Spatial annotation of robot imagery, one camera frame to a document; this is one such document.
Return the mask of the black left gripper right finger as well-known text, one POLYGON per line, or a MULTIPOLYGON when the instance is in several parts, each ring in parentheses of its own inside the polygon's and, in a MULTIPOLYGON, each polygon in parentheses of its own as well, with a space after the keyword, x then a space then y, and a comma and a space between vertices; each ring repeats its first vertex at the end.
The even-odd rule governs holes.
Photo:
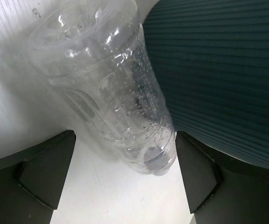
POLYGON ((176 150, 198 224, 269 224, 269 169, 217 151, 185 132, 176 150))

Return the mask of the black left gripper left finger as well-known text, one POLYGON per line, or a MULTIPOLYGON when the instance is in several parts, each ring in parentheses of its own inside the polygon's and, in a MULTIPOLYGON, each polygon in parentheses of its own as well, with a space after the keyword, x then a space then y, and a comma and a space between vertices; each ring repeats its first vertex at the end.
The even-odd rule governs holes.
POLYGON ((66 130, 0 159, 0 224, 50 223, 75 143, 75 132, 66 130))

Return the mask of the clear unlabelled plastic bottle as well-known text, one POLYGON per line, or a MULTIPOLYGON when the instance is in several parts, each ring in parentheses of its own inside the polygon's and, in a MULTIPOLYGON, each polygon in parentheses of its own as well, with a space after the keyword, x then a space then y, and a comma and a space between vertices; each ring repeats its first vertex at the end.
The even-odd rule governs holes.
POLYGON ((31 33, 27 52, 45 84, 132 169, 163 175, 175 130, 133 0, 73 0, 31 33))

